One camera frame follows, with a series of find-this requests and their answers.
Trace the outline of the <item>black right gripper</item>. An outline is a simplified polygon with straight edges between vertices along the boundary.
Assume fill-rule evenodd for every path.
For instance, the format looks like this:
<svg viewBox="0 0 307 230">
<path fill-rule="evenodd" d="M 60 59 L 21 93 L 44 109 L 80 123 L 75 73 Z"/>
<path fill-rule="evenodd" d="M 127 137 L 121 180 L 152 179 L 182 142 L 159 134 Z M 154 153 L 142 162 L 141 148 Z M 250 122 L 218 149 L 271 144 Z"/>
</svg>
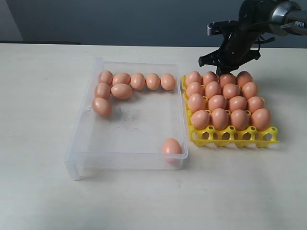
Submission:
<svg viewBox="0 0 307 230">
<path fill-rule="evenodd" d="M 260 58 L 260 50 L 251 47 L 258 41 L 260 31 L 242 29 L 236 26 L 229 39 L 222 43 L 218 53 L 209 53 L 198 59 L 199 66 L 216 66 L 216 75 L 230 73 L 240 66 Z"/>
</svg>

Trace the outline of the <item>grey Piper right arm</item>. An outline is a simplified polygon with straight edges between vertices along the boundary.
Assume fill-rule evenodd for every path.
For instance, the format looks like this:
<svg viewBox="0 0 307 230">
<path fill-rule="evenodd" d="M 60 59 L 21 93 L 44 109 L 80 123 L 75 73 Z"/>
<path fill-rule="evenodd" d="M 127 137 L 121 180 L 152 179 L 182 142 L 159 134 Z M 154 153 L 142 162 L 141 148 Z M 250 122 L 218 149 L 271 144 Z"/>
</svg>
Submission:
<svg viewBox="0 0 307 230">
<path fill-rule="evenodd" d="M 216 67 L 218 76 L 239 69 L 240 66 L 260 58 L 261 46 L 275 40 L 264 39 L 263 34 L 274 36 L 306 35 L 307 12 L 290 0 L 246 0 L 242 3 L 238 20 L 213 22 L 207 25 L 207 34 L 223 35 L 221 46 L 202 57 L 200 67 Z"/>
</svg>

